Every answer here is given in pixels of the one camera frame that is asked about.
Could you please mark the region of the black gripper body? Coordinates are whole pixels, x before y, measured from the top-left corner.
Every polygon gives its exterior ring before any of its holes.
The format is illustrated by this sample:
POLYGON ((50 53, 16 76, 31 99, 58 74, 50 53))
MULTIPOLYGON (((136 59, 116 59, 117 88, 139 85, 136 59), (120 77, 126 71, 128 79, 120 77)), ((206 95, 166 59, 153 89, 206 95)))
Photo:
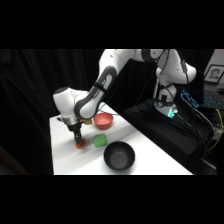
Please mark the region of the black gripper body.
POLYGON ((78 121, 76 124, 74 125, 68 125, 67 128, 70 132, 73 133, 78 133, 81 131, 81 127, 82 127, 82 122, 78 121))

